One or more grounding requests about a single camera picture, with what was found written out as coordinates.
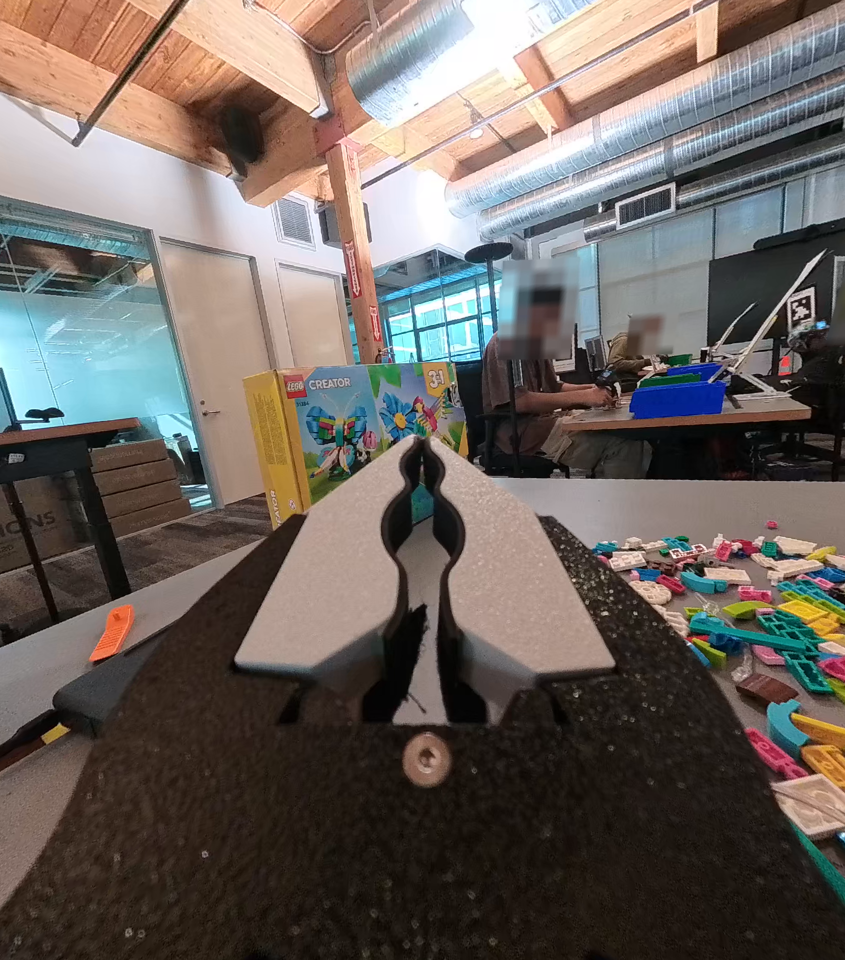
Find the black round ceiling speaker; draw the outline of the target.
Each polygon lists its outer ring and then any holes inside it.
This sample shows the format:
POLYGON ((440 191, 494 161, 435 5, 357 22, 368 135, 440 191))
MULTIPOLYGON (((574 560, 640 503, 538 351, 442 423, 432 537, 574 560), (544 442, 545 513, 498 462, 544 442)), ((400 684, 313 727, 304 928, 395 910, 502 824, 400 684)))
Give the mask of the black round ceiling speaker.
POLYGON ((258 162, 264 154, 260 116, 238 104, 225 106, 218 118, 224 152, 233 167, 258 162))

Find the white door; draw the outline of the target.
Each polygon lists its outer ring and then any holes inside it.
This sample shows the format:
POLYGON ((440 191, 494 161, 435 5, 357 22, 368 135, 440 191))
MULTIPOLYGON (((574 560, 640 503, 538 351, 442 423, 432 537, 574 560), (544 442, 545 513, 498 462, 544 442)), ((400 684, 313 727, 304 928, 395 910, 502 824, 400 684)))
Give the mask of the white door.
POLYGON ((222 505, 258 496, 244 379, 272 365, 256 261, 165 237, 157 246, 213 496, 222 505))
POLYGON ((353 363, 341 275, 278 261, 292 366, 330 367, 353 363))

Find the black floor lamp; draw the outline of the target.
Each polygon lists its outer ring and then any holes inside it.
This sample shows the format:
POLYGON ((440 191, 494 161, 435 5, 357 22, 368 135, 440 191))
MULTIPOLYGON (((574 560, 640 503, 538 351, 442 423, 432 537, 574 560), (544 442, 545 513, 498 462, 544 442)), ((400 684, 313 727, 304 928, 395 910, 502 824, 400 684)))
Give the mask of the black floor lamp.
POLYGON ((488 242, 471 247, 464 254, 465 262, 473 265, 482 265, 486 268, 489 296, 489 316, 493 333, 496 333, 499 328, 495 264, 497 261, 510 258, 513 251, 514 246, 511 242, 502 241, 488 242))

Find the wall vent grille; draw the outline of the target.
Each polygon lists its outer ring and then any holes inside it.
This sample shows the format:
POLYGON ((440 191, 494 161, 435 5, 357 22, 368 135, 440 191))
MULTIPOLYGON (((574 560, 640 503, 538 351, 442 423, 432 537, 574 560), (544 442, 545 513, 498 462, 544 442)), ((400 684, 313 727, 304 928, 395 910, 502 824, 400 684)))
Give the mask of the wall vent grille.
POLYGON ((315 249, 311 209, 304 198, 285 196, 272 204, 272 216, 278 242, 306 249, 315 249))

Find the large printed cardboard box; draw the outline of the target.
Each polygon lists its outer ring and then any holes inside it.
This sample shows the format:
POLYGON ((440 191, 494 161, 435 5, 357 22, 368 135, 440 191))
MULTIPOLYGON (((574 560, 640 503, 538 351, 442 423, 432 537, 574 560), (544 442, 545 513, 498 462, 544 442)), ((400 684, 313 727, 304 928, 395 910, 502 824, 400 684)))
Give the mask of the large printed cardboard box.
MULTIPOLYGON (((69 553, 86 540, 79 488, 71 471, 14 484, 42 560, 69 553)), ((0 574, 31 564, 21 524, 0 486, 0 574)))

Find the large black screen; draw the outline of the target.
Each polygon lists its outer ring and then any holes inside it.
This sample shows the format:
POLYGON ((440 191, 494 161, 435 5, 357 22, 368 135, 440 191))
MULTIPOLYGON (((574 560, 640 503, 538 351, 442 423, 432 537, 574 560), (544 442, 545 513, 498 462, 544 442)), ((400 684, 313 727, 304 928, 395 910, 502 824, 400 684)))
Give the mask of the large black screen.
POLYGON ((845 232, 807 243, 750 250, 708 266, 706 337, 714 344, 737 321, 726 344, 748 343, 789 289, 815 285, 817 321, 828 324, 845 269, 845 232))

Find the black office chair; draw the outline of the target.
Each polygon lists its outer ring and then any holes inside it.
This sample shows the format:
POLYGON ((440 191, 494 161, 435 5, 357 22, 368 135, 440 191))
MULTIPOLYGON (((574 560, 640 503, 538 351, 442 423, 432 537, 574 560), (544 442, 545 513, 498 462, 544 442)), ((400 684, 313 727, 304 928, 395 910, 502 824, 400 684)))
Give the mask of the black office chair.
POLYGON ((455 371, 464 409, 469 462, 492 477, 543 479, 549 478, 554 472, 561 473, 565 478, 570 477, 568 467, 557 465, 540 454, 503 451, 499 446, 499 429, 502 424, 515 424, 514 415, 507 409, 493 411, 484 405, 481 361, 456 364, 455 371))

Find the yellow brick set box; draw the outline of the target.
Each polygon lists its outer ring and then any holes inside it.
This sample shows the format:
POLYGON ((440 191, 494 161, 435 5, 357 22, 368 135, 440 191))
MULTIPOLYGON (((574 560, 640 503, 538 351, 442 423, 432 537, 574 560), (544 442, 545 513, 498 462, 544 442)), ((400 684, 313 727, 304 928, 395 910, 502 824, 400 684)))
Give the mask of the yellow brick set box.
POLYGON ((272 369, 243 388, 272 527, 406 438, 470 454, 452 363, 272 369))

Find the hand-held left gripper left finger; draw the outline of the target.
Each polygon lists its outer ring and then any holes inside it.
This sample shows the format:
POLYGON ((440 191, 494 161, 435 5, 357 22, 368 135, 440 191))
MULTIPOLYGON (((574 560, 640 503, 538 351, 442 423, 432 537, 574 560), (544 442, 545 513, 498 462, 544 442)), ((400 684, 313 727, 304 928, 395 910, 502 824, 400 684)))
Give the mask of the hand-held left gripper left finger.
POLYGON ((398 441, 311 507, 234 657, 247 674, 339 696, 393 720, 420 654, 399 557, 413 529, 426 443, 398 441))

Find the orange brick separator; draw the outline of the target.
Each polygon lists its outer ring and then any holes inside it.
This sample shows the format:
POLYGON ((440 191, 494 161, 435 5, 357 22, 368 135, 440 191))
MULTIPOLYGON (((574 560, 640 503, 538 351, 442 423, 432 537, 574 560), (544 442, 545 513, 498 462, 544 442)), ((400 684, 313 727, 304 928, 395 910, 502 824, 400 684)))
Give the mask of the orange brick separator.
POLYGON ((89 655, 88 663, 97 665, 120 654, 135 622, 135 609, 131 604, 115 606, 109 610, 104 630, 89 655))

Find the large silver duct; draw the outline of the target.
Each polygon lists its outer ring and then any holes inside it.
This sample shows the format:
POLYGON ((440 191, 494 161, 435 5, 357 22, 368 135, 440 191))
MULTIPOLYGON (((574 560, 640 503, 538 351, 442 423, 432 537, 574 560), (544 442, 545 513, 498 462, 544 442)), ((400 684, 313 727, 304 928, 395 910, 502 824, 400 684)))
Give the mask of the large silver duct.
POLYGON ((477 77, 476 40, 462 2, 414 2, 346 53, 345 76, 368 116, 399 127, 477 77))

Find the stack of flat cardboard boxes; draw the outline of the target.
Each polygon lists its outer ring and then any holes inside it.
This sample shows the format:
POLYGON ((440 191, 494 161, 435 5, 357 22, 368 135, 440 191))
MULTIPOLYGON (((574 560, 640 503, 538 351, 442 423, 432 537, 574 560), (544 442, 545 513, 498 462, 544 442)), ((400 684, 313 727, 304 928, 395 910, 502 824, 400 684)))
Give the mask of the stack of flat cardboard boxes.
POLYGON ((165 440, 117 442, 91 451, 91 468, 117 539, 192 515, 165 440))

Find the wooden post with red signs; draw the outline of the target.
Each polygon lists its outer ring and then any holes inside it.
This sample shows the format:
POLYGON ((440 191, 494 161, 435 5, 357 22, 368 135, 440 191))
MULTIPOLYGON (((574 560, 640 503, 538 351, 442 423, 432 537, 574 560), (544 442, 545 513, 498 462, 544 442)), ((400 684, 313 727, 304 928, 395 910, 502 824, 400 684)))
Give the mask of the wooden post with red signs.
POLYGON ((384 351, 356 144, 343 138, 325 154, 342 243, 359 362, 376 365, 384 351))

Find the pile of colourful bricks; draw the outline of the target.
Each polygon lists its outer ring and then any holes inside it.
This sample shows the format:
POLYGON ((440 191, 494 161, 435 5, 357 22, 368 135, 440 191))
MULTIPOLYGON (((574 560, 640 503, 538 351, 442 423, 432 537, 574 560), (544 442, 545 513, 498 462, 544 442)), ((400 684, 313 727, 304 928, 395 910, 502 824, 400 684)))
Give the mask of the pile of colourful bricks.
POLYGON ((756 769, 799 847, 845 906, 845 555, 783 535, 597 541, 726 683, 756 769))

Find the duct vent grille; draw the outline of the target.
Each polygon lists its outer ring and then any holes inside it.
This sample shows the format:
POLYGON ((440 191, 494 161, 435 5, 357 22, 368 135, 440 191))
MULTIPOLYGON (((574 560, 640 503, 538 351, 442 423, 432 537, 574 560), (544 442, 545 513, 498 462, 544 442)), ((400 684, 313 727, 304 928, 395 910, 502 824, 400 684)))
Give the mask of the duct vent grille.
POLYGON ((677 185, 670 182, 621 199, 613 210, 618 231, 668 217, 677 210, 677 185))

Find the long silver duct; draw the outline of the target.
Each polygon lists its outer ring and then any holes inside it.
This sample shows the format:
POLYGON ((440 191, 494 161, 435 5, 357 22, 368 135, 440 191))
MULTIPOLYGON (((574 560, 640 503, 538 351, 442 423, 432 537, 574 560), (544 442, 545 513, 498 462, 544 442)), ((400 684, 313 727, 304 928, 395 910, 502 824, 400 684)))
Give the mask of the long silver duct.
POLYGON ((824 135, 818 128, 779 129, 743 140, 728 126, 709 124, 492 206, 478 215, 478 232, 489 241, 539 229, 543 241, 569 227, 576 247, 583 247, 618 232, 617 202, 657 186, 676 184, 677 210, 656 221, 844 163, 845 128, 824 135))
POLYGON ((845 66, 845 1, 448 183, 444 201, 457 218, 488 210, 840 66, 845 66))

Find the black soundbar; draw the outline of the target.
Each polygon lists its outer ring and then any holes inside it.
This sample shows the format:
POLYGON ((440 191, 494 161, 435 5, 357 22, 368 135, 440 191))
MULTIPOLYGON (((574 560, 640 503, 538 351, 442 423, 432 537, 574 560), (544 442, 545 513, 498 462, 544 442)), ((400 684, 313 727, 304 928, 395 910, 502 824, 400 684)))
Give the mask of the black soundbar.
POLYGON ((808 243, 822 237, 841 233, 845 233, 845 217, 825 222, 814 222, 798 229, 759 238, 753 242, 752 250, 754 252, 764 251, 791 244, 808 243))

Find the wooden work table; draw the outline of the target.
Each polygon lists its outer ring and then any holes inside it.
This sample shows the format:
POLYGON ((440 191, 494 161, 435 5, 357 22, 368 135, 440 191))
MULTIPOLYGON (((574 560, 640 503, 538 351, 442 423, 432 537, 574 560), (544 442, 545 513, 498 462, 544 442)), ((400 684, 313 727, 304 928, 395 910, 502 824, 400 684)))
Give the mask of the wooden work table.
POLYGON ((652 415, 637 418, 630 397, 618 407, 577 411, 560 418, 571 434, 608 434, 649 444, 649 479, 716 480, 713 439, 736 441, 745 434, 806 424, 811 409, 785 393, 749 393, 725 398, 717 413, 652 415))

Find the brown-top office desk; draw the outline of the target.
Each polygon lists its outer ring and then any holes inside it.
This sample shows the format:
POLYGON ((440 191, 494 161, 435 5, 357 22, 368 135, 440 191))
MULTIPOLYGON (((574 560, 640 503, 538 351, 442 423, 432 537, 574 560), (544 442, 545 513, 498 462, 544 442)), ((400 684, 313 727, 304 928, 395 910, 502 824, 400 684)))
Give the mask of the brown-top office desk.
POLYGON ((0 433, 0 486, 4 488, 10 509, 23 536, 32 571, 49 620, 53 624, 61 622, 62 617, 14 483, 25 479, 73 474, 109 597, 118 599, 128 595, 131 587, 116 534, 94 478, 92 451, 103 448, 118 433, 136 429, 140 425, 140 420, 136 417, 123 417, 0 433))

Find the blue storage bin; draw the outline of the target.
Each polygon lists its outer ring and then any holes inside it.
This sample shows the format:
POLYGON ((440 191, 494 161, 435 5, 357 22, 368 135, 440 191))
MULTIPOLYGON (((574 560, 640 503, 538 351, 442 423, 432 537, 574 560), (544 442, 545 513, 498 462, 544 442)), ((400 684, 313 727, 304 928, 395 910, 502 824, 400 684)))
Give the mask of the blue storage bin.
POLYGON ((727 384, 721 364, 675 366, 640 381, 629 400, 635 420, 710 416, 722 412, 727 384))

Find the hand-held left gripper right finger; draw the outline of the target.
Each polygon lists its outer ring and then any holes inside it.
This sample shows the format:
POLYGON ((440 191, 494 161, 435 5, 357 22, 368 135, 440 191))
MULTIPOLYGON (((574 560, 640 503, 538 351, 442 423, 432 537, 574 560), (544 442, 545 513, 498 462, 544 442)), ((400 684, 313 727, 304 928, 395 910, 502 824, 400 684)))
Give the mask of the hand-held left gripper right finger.
POLYGON ((424 482, 447 555, 436 657, 449 724, 495 725, 518 694, 616 670, 534 510, 433 440, 424 482))

